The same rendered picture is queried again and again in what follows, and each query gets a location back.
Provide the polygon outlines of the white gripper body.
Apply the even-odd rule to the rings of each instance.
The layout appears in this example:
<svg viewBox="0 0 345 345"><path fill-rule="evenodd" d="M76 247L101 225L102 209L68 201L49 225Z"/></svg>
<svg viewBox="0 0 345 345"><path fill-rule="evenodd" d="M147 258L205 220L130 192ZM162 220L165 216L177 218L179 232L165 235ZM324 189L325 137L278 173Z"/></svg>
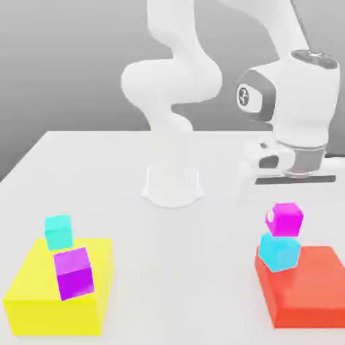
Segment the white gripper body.
<svg viewBox="0 0 345 345"><path fill-rule="evenodd" d="M306 179L238 174L238 200L249 203L308 203L340 199L340 173Z"/></svg>

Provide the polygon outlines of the small magenta cube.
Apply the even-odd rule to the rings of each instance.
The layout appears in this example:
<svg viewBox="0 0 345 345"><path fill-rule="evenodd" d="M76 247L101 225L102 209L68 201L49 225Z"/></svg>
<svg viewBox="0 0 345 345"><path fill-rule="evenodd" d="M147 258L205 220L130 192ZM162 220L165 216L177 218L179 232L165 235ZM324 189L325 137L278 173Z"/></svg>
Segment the small magenta cube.
<svg viewBox="0 0 345 345"><path fill-rule="evenodd" d="M273 237L297 237L301 229L304 214L295 203L275 203L275 217L272 224L267 224Z"/></svg>

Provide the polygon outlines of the small cyan cube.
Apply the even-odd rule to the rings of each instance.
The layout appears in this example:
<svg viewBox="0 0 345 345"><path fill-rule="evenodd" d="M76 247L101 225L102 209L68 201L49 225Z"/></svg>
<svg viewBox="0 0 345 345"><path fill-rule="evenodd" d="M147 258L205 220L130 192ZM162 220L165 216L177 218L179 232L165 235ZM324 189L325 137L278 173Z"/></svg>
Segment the small cyan cube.
<svg viewBox="0 0 345 345"><path fill-rule="evenodd" d="M273 273L295 268L299 262L301 244L293 237L261 236L258 256Z"/></svg>

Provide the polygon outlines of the small purple cube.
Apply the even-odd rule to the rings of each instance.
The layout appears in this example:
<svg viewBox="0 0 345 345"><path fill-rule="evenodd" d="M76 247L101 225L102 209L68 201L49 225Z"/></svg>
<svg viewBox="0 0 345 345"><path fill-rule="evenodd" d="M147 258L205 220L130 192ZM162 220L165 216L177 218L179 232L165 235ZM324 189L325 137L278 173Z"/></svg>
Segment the small purple cube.
<svg viewBox="0 0 345 345"><path fill-rule="evenodd" d="M92 267L85 247L56 253L53 259L62 301L94 292Z"/></svg>

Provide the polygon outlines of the small turquoise cube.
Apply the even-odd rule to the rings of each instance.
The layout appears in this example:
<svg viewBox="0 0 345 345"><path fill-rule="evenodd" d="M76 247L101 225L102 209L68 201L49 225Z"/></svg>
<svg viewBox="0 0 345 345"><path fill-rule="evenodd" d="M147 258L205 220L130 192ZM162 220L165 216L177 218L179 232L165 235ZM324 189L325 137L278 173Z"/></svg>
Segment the small turquoise cube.
<svg viewBox="0 0 345 345"><path fill-rule="evenodd" d="M49 251L58 251L73 247L71 216L63 214L45 219L44 235Z"/></svg>

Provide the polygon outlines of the large red box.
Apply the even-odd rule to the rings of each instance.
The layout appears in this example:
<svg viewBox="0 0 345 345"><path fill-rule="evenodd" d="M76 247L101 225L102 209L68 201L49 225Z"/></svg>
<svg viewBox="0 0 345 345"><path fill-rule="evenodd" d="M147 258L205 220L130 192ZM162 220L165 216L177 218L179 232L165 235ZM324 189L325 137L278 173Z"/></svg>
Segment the large red box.
<svg viewBox="0 0 345 345"><path fill-rule="evenodd" d="M330 246L303 246L295 268L255 269L274 328L344 328L345 266Z"/></svg>

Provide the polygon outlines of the large yellow box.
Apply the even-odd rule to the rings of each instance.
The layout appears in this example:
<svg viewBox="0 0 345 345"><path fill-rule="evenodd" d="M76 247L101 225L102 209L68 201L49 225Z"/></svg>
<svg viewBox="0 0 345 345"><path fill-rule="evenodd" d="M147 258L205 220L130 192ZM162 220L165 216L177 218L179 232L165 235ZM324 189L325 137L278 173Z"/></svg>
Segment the large yellow box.
<svg viewBox="0 0 345 345"><path fill-rule="evenodd" d="M62 301L52 251L44 238L35 240L3 298L15 336L99 336L102 333L114 276L110 238L76 239L86 248L94 292Z"/></svg>

